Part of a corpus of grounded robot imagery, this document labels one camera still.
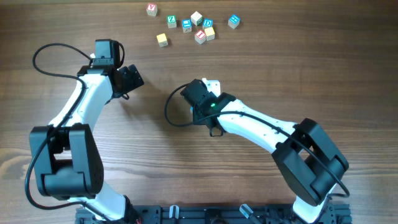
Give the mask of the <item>yellow S wooden block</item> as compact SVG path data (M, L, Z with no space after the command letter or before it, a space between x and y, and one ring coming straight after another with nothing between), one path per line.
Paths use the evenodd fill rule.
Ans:
M156 37L157 37L159 47L168 46L168 40L167 40L167 36L165 34L159 34Z

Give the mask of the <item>plain animal wooden block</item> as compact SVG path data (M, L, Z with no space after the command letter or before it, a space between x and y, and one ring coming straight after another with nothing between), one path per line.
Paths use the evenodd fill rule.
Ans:
M199 26L200 23L202 22L202 20L203 20L203 16L198 11L195 11L191 15L191 22L192 22L192 24L194 24L196 26Z

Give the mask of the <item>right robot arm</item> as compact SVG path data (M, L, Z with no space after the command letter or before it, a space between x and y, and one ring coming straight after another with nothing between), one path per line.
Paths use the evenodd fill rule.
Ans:
M342 197L349 191L341 179L348 160L314 120L282 121L262 114L220 90L217 80L194 79L182 86L181 96L191 106L193 125L241 136L268 151L289 188L296 195L294 220L315 223L321 219L333 189Z

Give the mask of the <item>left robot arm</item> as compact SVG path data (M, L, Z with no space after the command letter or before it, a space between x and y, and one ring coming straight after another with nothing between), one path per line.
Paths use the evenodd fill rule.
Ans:
M80 205L97 222L141 223L127 196L104 181L104 167L93 129L106 104L144 81L134 65L123 65L121 43L98 39L88 65L71 78L76 87L61 112L29 135L32 160L25 176L25 196L41 210Z

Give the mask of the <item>red I wooden block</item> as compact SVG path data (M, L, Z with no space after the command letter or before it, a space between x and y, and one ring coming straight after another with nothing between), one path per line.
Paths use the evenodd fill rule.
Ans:
M202 44L206 41L206 34L203 30L199 30L195 33L195 41Z

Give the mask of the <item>yellow C wooden block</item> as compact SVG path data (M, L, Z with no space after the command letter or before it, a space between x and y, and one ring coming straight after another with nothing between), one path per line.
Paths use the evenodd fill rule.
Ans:
M205 34L206 34L206 40L207 41L213 40L215 38L214 28L208 27L208 28L204 29L204 31L205 31Z

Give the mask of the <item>red letter wooden block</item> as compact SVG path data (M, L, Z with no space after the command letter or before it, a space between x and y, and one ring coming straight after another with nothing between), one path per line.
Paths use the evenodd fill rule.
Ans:
M149 3L146 7L147 15L155 17L157 15L157 5L154 3Z

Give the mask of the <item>green Z wooden block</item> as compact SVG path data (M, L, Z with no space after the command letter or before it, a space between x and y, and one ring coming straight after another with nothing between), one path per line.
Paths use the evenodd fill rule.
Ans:
M175 15L167 16L167 26L169 29L177 27L177 19Z

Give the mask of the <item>blue D wooden block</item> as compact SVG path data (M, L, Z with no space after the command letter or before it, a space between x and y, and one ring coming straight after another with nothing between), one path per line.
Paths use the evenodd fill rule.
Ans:
M213 20L209 18L205 18L202 22L203 30L213 27Z

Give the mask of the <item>blue L wooden block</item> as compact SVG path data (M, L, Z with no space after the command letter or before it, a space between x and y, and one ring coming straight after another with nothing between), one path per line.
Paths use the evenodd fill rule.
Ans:
M183 33L192 31L192 22L190 19L182 20L182 29L183 29Z

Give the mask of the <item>blue H wooden block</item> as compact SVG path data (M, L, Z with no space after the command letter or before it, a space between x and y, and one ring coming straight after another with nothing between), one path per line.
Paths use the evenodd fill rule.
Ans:
M232 29L236 29L240 23L240 17L233 14L229 19L228 19L228 25Z

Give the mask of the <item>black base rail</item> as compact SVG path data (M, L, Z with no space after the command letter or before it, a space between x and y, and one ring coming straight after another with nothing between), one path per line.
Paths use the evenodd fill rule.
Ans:
M158 205L134 206L139 219L130 223L143 224L210 224L210 223L305 223L293 212L292 204L269 204L266 206L249 207L251 214L246 216L238 207L161 207ZM89 211L78 208L75 223L105 223L97 219ZM314 223L351 224L351 210L348 204L328 203L320 217Z

